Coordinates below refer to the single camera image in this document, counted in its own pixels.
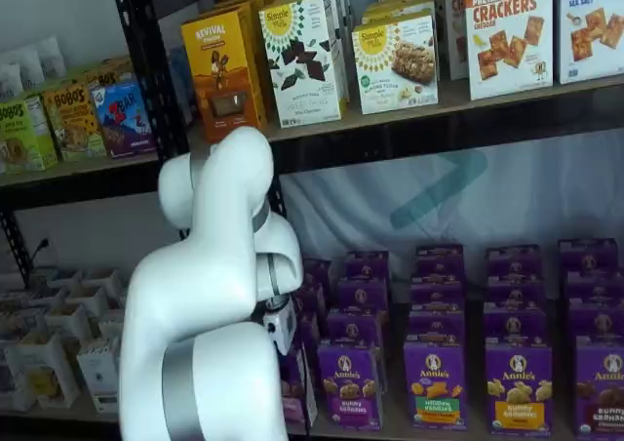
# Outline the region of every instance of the cracker box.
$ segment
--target cracker box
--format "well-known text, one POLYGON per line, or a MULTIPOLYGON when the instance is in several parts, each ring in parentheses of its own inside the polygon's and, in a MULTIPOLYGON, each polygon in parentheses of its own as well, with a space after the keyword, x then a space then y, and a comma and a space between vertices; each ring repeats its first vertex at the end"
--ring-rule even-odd
POLYGON ((92 91, 106 151, 112 158, 154 151, 152 129, 138 82, 92 91))
POLYGON ((388 373, 383 350, 381 315, 378 311, 359 307, 333 308, 328 314, 328 337, 331 339, 353 339, 372 344, 379 372, 379 390, 388 387, 388 373))
POLYGON ((353 30, 362 112, 438 102, 431 14, 376 20, 353 30))
POLYGON ((470 98, 553 84, 553 0, 465 0, 470 98))
POLYGON ((413 275, 409 284, 409 301, 427 304, 431 309, 450 309, 463 304, 462 285, 456 275, 413 275))
POLYGON ((451 80, 468 77, 466 12, 464 0, 436 0, 443 6, 441 15, 446 34, 444 54, 451 80))
POLYGON ((561 83, 624 72, 624 0, 558 0, 561 83))
POLYGON ((57 164, 57 153, 38 96, 0 104, 0 156, 9 174, 42 171, 57 164))
POLYGON ((417 247, 416 272, 420 276, 439 273, 463 279, 464 247, 461 244, 417 247))
POLYGON ((252 23, 239 8, 208 12, 182 25, 186 54, 208 140, 220 141, 240 126, 266 124, 252 23))
POLYGON ((575 349, 577 439, 615 440, 624 435, 624 339, 582 336, 575 349))
POLYGON ((487 412, 492 434, 552 431, 552 348, 539 309, 484 308, 487 412))
POLYGON ((118 412, 120 346, 119 339, 97 339, 83 345, 78 352, 80 370, 101 414, 118 412))
POLYGON ((67 409, 80 395, 60 337, 30 332, 18 343, 24 373, 43 409, 67 409))
POLYGON ((333 121, 345 110, 332 0, 277 0, 260 11, 282 128, 333 121))
POLYGON ((294 344, 288 354, 278 354, 282 383, 282 407, 286 423, 305 423, 307 413, 310 426, 316 420, 318 409, 314 398, 310 370, 300 345, 294 344))
POLYGON ((323 340, 319 361, 331 420, 344 428, 379 430, 383 424, 372 346, 350 339, 323 340))
POLYGON ((408 335, 403 354, 413 425, 465 430, 468 397, 461 341, 453 335, 408 335))

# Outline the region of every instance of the orange box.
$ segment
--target orange box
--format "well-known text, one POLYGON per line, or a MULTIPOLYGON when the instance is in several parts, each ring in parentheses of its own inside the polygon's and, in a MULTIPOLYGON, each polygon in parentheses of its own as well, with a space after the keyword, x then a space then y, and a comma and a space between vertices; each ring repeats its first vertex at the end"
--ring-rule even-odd
POLYGON ((182 25, 197 102, 208 140, 240 126, 266 124, 251 35, 240 7, 214 10, 182 25))
POLYGON ((465 7, 472 100, 553 84, 553 0, 465 0, 465 7))

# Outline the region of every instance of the box stack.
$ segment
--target box stack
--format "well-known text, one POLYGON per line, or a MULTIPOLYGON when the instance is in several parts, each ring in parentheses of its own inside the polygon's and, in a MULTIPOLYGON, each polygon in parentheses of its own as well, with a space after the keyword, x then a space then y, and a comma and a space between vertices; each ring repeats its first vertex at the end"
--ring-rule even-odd
POLYGON ((492 434, 550 436, 552 347, 538 246, 487 250, 487 416, 492 434))

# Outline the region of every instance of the yellow box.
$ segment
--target yellow box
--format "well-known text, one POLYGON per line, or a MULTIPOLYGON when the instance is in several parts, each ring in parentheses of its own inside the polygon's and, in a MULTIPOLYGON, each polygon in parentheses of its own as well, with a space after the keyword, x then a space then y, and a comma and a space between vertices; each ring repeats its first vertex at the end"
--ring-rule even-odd
POLYGON ((0 155, 7 173, 42 171, 58 162, 39 96, 0 104, 0 155))
POLYGON ((197 102, 209 141, 240 126, 265 127, 251 24, 241 8, 216 10, 182 25, 197 102))

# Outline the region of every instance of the white robotic arm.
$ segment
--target white robotic arm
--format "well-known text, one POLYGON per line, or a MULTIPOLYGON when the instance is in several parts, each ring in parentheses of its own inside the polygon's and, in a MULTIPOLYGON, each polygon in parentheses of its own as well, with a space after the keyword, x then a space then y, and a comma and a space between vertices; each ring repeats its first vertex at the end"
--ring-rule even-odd
MULTIPOLYGON (((191 231, 147 256, 131 280, 120 368, 126 441, 288 439, 272 338, 240 322, 302 281, 293 229, 265 202, 272 177, 270 146, 252 128, 207 160, 187 154, 163 167, 163 211, 191 231)), ((294 316, 281 302, 276 322, 288 324, 273 339, 285 352, 294 316)))

